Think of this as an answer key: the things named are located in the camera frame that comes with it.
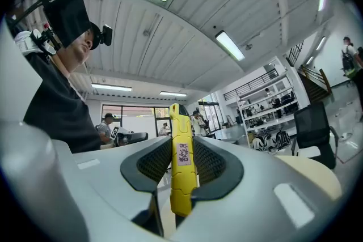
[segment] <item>shelf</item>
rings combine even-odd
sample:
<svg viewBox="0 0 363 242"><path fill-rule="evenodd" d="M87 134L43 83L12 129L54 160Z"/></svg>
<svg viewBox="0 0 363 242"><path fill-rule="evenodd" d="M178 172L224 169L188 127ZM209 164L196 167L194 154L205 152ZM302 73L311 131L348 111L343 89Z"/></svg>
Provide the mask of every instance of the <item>shelf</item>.
<svg viewBox="0 0 363 242"><path fill-rule="evenodd" d="M283 89L283 90L279 91L278 93L275 93L275 94L273 94L273 95L271 95L271 96L265 97L265 98L263 98L263 99L261 99L261 100L258 100L258 101L252 102L251 104L248 104L248 105L246 105L246 106L243 106L243 107L242 107L242 109L248 108L248 107L253 106L253 105L255 105L255 104L261 103L261 102L263 102L263 101L265 101L265 100L268 100L268 99L270 99L270 98L273 98L273 97L275 97L275 96L277 96L277 95L279 95L279 94L281 94L281 93L283 93L283 92L285 92L285 91L287 91L287 90L290 90L290 89L292 89L292 88L293 88L293 86L289 86L289 87L287 87L287 88L285 88L285 89Z"/></svg>
<svg viewBox="0 0 363 242"><path fill-rule="evenodd" d="M271 79L270 81L268 81L268 82L264 83L262 87L258 87L258 88L256 88L256 89L253 89L253 90L251 90L251 91L248 91L248 92L247 92L248 94L246 94L246 95L239 95L239 96L238 96L238 98L240 98L240 99L241 99L241 98L242 98L242 99L245 99L245 98L247 98L247 97L250 97L251 95L256 94L256 93L258 93L258 92L261 92L261 91L265 90L267 87L270 87L271 85L273 85L273 84L277 83L278 81L280 81L280 80L282 80L282 79L284 79L284 78L286 78L286 77L287 77L287 73L286 73L286 72L284 72L284 73L282 73L281 75L279 75L279 76L277 76L277 77L275 77L275 78Z"/></svg>
<svg viewBox="0 0 363 242"><path fill-rule="evenodd" d="M287 103L287 104L285 104L285 105L283 105L283 106L280 106L280 107L277 107L277 108L271 108L271 109L268 109L268 110L262 111L261 113L258 113L258 114L256 114L256 115L253 115L253 116L251 116L251 117L249 117L249 118L245 118L244 120L250 120L250 119L258 118L258 117L261 117L261 116L264 116L264 115L267 115L267 114L270 114L270 113L276 112L276 111L278 111L278 110L280 110L280 109L282 109L282 108L285 108L285 107L287 107L287 106L289 106L289 105L292 105L292 104L295 104L295 103L297 103L297 100L292 101L292 102L290 102L290 103Z"/></svg>
<svg viewBox="0 0 363 242"><path fill-rule="evenodd" d="M290 120L294 120L294 114L290 114L290 115L287 115L287 116L285 116L283 118L279 118L279 119L275 119L275 120L272 120L272 121L267 122L267 123L263 123L262 125L259 125L259 126L256 126L256 127L252 127L252 128L249 127L249 128L247 128L247 131L253 131L253 130L256 130L256 129L270 127L270 126L281 124L281 123L284 123L284 122L287 122L287 121L290 121Z"/></svg>

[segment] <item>yellow object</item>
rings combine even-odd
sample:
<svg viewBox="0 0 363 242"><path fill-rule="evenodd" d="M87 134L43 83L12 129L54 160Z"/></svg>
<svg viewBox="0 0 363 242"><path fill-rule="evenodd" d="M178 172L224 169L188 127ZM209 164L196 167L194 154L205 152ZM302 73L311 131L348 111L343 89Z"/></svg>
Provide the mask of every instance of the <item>yellow object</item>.
<svg viewBox="0 0 363 242"><path fill-rule="evenodd" d="M197 187L191 121L182 105L173 104L169 112L172 122L170 206L173 213L185 217L192 210L191 193Z"/></svg>
<svg viewBox="0 0 363 242"><path fill-rule="evenodd" d="M248 142L252 143L255 138L255 134L253 132L248 132Z"/></svg>

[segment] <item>chair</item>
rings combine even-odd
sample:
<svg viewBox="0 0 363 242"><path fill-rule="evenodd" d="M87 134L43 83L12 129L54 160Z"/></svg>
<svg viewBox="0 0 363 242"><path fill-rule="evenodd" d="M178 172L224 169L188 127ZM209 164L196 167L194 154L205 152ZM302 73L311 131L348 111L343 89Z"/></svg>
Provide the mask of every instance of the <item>chair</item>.
<svg viewBox="0 0 363 242"><path fill-rule="evenodd" d="M311 159L334 169L339 137L335 129L329 126L323 102L311 104L295 112L294 118L296 138L292 145L293 155L296 142L300 149L316 146L320 151L320 155L313 156ZM330 132L333 133L335 139L335 154L329 144Z"/></svg>

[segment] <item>staircase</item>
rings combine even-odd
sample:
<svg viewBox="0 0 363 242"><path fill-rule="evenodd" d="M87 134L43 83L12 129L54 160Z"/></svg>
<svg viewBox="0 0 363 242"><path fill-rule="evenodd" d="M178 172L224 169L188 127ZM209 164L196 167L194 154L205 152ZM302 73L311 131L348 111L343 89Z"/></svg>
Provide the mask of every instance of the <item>staircase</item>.
<svg viewBox="0 0 363 242"><path fill-rule="evenodd" d="M310 103L315 103L323 100L330 94L332 94L329 82L324 74L324 71L320 69L320 73L312 71L306 67L302 67L298 70L299 76L301 78L302 83L304 84L306 93L310 99ZM314 78L322 83L324 87L327 89L325 90L311 79Z"/></svg>

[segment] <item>black railing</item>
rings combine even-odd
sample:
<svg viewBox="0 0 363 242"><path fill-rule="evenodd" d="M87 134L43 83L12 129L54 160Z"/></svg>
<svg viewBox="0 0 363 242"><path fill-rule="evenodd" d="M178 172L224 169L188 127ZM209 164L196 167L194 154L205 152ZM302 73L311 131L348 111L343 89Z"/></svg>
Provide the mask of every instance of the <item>black railing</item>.
<svg viewBox="0 0 363 242"><path fill-rule="evenodd" d="M270 81L271 79L273 79L277 76L278 76L278 72L276 71L276 69L273 69L271 71L268 71L266 74L263 74L263 75L259 76L258 78L248 82L247 84L244 84L230 92L223 94L223 96L225 97L226 101L229 99L232 99L232 98L236 98L237 96L240 96L242 94L247 93L248 91L251 91L253 89L256 89L256 88L262 86L264 83Z"/></svg>
<svg viewBox="0 0 363 242"><path fill-rule="evenodd" d="M296 46L291 48L290 54L288 57L288 62L291 67L293 67L295 65L297 58L299 57L299 54L301 52L303 44L304 44L304 41L302 41L301 43L298 43Z"/></svg>

